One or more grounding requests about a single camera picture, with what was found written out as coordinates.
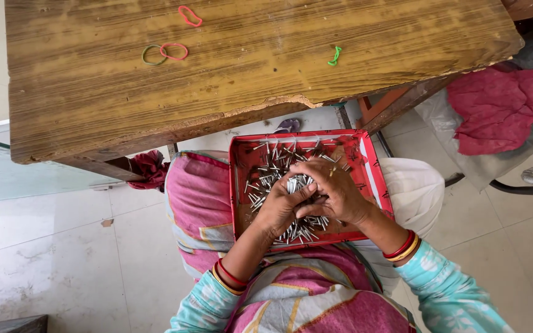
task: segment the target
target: woman's right hand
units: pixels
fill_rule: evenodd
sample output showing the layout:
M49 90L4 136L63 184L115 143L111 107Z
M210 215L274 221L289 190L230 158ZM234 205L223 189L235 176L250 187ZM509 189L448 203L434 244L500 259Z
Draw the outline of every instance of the woman's right hand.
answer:
M363 198L351 176L335 163L323 158L313 158L307 162L298 162L290 167L292 174L305 174L314 179L318 185L317 193L327 195L313 204L299 208L297 218L307 215L327 216L355 225L368 220L378 210L371 202Z

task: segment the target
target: white cloth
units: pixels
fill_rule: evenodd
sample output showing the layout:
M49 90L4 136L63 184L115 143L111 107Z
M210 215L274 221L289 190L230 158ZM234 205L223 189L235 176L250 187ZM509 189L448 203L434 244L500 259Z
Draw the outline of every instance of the white cloth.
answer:
M416 159L379 159L396 223L425 238L440 214L445 181L429 164ZM393 264L369 239L353 242L381 280L384 294L391 296L400 277Z

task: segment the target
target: red cloth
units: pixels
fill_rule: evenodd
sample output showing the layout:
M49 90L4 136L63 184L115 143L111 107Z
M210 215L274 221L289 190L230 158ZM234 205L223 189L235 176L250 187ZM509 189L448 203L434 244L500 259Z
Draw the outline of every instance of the red cloth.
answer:
M141 153L131 158L131 163L135 164L143 171L145 181L130 181L129 186L136 190L151 190L157 188L163 193L166 182L167 169L170 163L162 163L163 155L158 150Z
M448 102L464 118L455 131L463 155L519 148L533 124L533 69L494 68L465 74L448 85Z

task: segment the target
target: gold bangle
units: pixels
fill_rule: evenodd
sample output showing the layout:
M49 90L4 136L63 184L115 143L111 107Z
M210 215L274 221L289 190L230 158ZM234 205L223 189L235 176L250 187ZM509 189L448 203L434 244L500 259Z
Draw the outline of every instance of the gold bangle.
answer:
M227 289L227 291L231 292L232 294L234 295L237 295L237 296L240 296L241 294L244 293L244 290L243 291L238 291L238 290L233 290L231 287L229 287L225 282L223 282L220 278L219 278L219 274L215 271L215 265L213 265L213 268L211 269L211 274L213 274L213 277L215 278L215 280L217 280L217 282L219 284L221 284L225 289Z
M415 250L415 248L418 245L418 243L419 243L419 236L417 234L415 234L415 239L413 240L413 243L411 244L411 246L409 248L406 249L405 252L401 253L400 255L397 255L394 258L389 258L388 260L391 261L391 262L403 260L409 254L411 254L412 251Z

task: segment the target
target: wooden table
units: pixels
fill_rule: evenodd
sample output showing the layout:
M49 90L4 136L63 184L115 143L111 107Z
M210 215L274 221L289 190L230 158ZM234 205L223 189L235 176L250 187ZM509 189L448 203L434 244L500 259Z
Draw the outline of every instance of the wooden table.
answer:
M404 88L366 126L375 132L454 74L523 46L499 0L41 3L5 4L12 160L126 181L142 177L122 156ZM200 27L184 23L182 4ZM188 57L143 64L143 48L163 43Z

